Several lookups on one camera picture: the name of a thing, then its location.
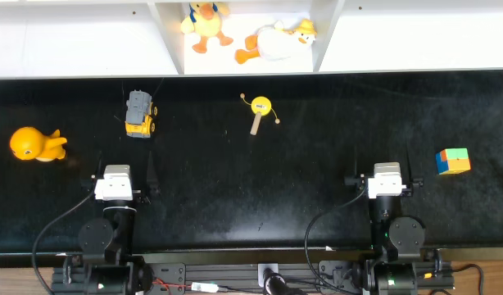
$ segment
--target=black table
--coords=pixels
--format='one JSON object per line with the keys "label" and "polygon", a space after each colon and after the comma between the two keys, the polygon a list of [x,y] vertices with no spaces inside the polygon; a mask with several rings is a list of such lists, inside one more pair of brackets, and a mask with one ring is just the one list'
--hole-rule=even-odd
{"label": "black table", "polygon": [[[162,196],[140,206],[136,252],[301,247],[310,219],[354,197],[351,174],[399,161],[406,151],[424,189],[403,200],[427,226],[428,247],[503,246],[503,71],[164,79],[151,140],[125,134],[125,100],[161,79],[0,81],[0,253],[30,252],[47,222],[85,196],[104,164],[129,164],[143,185],[152,151]],[[270,98],[279,114],[249,134],[248,99]],[[31,125],[68,138],[64,161],[19,161],[12,133]],[[437,175],[435,153],[468,148],[472,170]],[[77,250],[88,202],[53,226],[39,251]],[[315,225],[310,245],[368,248],[367,200]]]}

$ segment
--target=toy truck cab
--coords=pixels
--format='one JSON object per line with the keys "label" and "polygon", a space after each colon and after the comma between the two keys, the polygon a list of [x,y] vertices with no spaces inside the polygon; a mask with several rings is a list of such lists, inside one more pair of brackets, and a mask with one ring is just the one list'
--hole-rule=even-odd
{"label": "toy truck cab", "polygon": [[135,138],[150,138],[155,132],[153,117],[157,114],[153,106],[152,96],[143,91],[132,91],[126,102],[126,133]]}

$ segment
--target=toy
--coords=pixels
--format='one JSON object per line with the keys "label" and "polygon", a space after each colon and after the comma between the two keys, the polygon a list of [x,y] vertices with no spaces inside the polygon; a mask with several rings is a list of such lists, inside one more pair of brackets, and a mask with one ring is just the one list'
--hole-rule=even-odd
{"label": "toy", "polygon": [[246,101],[244,93],[241,93],[241,98],[248,106],[251,106],[251,111],[255,114],[255,119],[253,120],[250,130],[251,135],[257,135],[259,124],[261,123],[261,117],[268,115],[270,111],[272,111],[275,115],[275,124],[279,124],[281,122],[281,120],[277,117],[277,113],[271,107],[271,102],[268,98],[256,97],[251,101],[251,103]]}
{"label": "toy", "polygon": [[155,132],[154,117],[157,108],[153,106],[152,96],[143,91],[132,91],[126,102],[126,133],[134,138],[150,138]]}
{"label": "toy", "polygon": [[21,160],[53,161],[66,157],[62,144],[67,142],[60,130],[46,136],[33,127],[22,127],[11,136],[9,146],[13,155]]}
{"label": "toy", "polygon": [[218,12],[227,16],[229,8],[226,4],[221,2],[190,2],[189,9],[189,16],[183,20],[180,29],[185,34],[195,31],[201,36],[201,41],[193,45],[193,50],[198,53],[206,53],[208,50],[206,45],[211,37],[217,37],[220,46],[228,46],[233,43],[233,39],[224,36],[220,30],[222,20]]}
{"label": "toy", "polygon": [[282,21],[259,29],[257,34],[246,38],[246,50],[235,52],[235,60],[243,64],[251,58],[263,57],[268,61],[277,61],[296,56],[315,41],[317,32],[314,24],[307,19],[302,20],[295,30],[285,30]]}
{"label": "toy", "polygon": [[440,175],[459,174],[470,170],[470,159],[466,148],[447,148],[436,156]]}

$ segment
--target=green cube face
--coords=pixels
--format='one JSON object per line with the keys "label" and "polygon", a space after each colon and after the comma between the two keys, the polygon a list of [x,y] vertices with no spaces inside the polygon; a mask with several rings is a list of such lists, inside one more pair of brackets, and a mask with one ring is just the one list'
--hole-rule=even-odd
{"label": "green cube face", "polygon": [[468,150],[466,148],[447,148],[447,160],[468,159]]}

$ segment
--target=yellow hat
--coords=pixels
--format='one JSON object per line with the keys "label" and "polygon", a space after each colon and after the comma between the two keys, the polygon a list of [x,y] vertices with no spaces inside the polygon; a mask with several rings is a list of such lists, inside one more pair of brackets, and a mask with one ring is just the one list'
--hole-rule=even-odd
{"label": "yellow hat", "polygon": [[295,31],[303,34],[317,34],[314,29],[314,23],[308,19],[302,20],[301,24],[295,29]]}

